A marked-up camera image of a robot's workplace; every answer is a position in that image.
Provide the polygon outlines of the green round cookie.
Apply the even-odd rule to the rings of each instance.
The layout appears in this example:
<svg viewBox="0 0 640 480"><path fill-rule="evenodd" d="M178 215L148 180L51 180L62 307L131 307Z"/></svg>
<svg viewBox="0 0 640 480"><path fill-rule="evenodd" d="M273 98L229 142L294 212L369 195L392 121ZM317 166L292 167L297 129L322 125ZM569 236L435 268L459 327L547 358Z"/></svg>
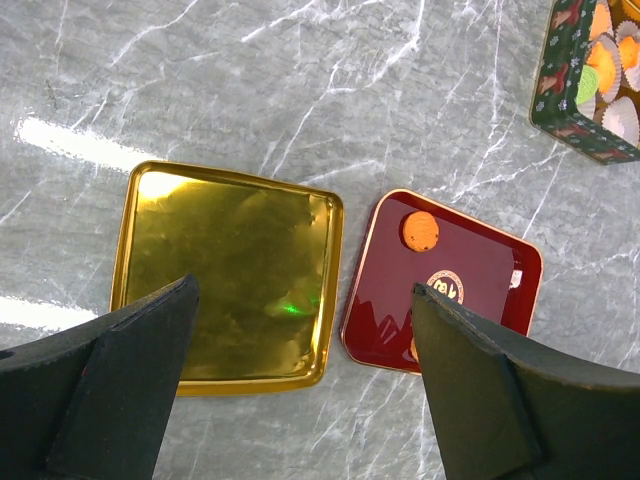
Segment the green round cookie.
<svg viewBox="0 0 640 480"><path fill-rule="evenodd" d="M594 67L585 65L581 72L578 82L578 91L576 95L576 105L582 105L590 101L598 92L600 78Z"/></svg>

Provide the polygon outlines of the red rectangular tray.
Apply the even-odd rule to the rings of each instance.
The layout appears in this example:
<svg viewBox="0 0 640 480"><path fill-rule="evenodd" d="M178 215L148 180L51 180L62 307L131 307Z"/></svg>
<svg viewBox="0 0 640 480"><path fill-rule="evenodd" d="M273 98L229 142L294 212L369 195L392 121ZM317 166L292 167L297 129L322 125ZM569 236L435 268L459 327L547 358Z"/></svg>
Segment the red rectangular tray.
<svg viewBox="0 0 640 480"><path fill-rule="evenodd" d="M402 238L406 217L431 213L437 245L414 252ZM341 321L341 340L356 362L417 374L411 342L412 291L440 270L464 285L463 307L522 335L530 330L543 276L540 251L478 219L406 189L385 194L371 212Z"/></svg>

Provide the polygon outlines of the white paper cup liner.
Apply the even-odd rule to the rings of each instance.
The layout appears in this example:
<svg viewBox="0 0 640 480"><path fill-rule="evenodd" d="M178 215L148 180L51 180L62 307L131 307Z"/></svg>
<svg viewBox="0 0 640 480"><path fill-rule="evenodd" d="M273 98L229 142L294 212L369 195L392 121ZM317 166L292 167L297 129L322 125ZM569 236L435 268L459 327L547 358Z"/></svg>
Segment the white paper cup liner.
<svg viewBox="0 0 640 480"><path fill-rule="evenodd" d="M601 99L611 103L618 94L622 70L617 45L609 35L602 34L592 42L586 64L598 75Z"/></svg>
<svg viewBox="0 0 640 480"><path fill-rule="evenodd" d="M639 117L633 100L627 96L606 107L602 126L633 146L639 144Z"/></svg>

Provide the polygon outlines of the brown round cookie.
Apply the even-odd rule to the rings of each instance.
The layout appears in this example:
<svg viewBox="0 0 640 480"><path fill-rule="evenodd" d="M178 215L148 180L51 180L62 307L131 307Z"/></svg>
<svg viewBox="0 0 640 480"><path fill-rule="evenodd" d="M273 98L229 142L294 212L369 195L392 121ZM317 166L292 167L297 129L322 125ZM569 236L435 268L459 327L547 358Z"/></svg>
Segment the brown round cookie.
<svg viewBox="0 0 640 480"><path fill-rule="evenodd" d="M402 238L414 252L433 249L439 240L440 229L436 218L429 212L416 211L409 214L402 226Z"/></svg>

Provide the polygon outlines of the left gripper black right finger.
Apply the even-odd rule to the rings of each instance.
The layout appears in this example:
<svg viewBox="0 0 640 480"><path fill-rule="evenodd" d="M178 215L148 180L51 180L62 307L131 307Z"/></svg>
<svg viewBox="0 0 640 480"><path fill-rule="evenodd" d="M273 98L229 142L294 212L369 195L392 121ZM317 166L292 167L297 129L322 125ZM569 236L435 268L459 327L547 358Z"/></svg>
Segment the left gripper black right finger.
<svg viewBox="0 0 640 480"><path fill-rule="evenodd" d="M411 320L447 478L638 478L638 374L554 350L425 284Z"/></svg>

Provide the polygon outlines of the gold tin lid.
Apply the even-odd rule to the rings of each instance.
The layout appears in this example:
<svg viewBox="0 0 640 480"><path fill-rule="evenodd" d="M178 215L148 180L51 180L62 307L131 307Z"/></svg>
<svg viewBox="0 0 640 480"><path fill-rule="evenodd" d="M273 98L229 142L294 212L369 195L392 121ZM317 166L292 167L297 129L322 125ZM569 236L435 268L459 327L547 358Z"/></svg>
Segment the gold tin lid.
<svg viewBox="0 0 640 480"><path fill-rule="evenodd" d="M110 306L193 275L200 303L179 395L314 386L328 361L343 226L329 191L143 162L129 177Z"/></svg>

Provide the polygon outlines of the green cookie tin box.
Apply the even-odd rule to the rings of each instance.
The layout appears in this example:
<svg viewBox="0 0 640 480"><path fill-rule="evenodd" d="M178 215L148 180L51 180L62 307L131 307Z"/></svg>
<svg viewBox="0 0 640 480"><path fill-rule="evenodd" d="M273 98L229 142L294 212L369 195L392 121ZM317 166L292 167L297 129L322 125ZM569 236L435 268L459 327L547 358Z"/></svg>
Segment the green cookie tin box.
<svg viewBox="0 0 640 480"><path fill-rule="evenodd" d="M609 35L621 60L621 82L611 102L627 96L639 117L639 21L608 1L613 22ZM556 1L551 9L536 88L531 123L550 136L603 165L637 162L633 146L602 126L604 102L598 92L577 106L578 82L593 41L589 40L596 1Z"/></svg>

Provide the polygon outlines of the orange flower cookie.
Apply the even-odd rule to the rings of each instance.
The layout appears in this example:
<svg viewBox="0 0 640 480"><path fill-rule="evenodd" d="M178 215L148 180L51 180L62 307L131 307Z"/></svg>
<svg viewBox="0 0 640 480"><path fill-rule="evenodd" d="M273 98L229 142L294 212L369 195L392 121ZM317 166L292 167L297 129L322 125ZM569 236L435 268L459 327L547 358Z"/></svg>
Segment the orange flower cookie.
<svg viewBox="0 0 640 480"><path fill-rule="evenodd" d="M594 67L600 78L599 91L606 94L613 87L616 78L614 56L602 42L597 42L591 49L586 63Z"/></svg>

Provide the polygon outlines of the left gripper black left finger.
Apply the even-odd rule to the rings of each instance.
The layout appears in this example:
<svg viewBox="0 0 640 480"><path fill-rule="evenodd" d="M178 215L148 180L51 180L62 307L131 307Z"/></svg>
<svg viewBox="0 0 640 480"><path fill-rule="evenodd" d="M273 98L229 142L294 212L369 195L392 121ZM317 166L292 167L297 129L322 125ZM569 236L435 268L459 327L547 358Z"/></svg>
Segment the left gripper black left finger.
<svg viewBox="0 0 640 480"><path fill-rule="evenodd" d="M187 275L2 350L2 478L151 478L198 305L198 281Z"/></svg>

